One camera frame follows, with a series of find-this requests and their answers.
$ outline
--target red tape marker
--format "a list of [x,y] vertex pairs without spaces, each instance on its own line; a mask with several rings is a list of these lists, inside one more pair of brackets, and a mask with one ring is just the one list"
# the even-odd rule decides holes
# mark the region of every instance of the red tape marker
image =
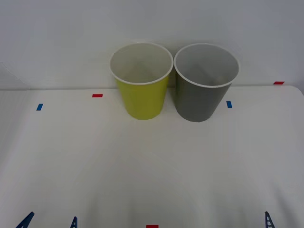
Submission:
[[274,82],[274,85],[283,85],[284,82]]
[[103,97],[103,94],[93,94],[92,97]]

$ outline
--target cup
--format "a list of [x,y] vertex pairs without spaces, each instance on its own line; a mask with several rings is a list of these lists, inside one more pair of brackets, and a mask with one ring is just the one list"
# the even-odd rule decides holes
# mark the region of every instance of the cup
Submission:
[[157,116],[163,106],[173,57],[153,43],[134,43],[116,51],[110,60],[127,112],[136,119]]
[[239,63],[227,50],[212,44],[191,44],[174,58],[177,112],[184,119],[209,119],[239,73]]

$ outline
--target white wall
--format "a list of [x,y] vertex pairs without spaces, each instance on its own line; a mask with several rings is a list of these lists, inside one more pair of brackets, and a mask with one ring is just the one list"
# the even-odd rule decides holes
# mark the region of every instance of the white wall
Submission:
[[107,88],[121,45],[153,41],[175,54],[206,41],[238,57],[235,84],[304,88],[303,11],[303,0],[1,0],[0,62],[18,86]]

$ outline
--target blue marker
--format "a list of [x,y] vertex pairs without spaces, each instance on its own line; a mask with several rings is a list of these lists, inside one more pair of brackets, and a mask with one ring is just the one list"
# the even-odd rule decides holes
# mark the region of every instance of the blue marker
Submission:
[[43,104],[38,104],[36,111],[41,111]]
[[228,108],[232,108],[231,101],[226,101],[226,103],[227,103],[227,107],[228,107]]

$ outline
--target blue plastic clip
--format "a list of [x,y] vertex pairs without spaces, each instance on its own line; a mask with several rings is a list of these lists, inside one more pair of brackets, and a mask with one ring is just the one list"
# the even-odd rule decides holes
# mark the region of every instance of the blue plastic clip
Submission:
[[74,217],[72,225],[70,228],[77,228],[77,217]]
[[28,214],[28,216],[25,217],[25,219],[20,222],[20,224],[16,228],[28,228],[29,223],[31,222],[32,218],[34,217],[34,212]]
[[271,218],[270,218],[270,214],[266,211],[265,212],[265,227],[266,228],[275,228],[274,223],[272,222]]

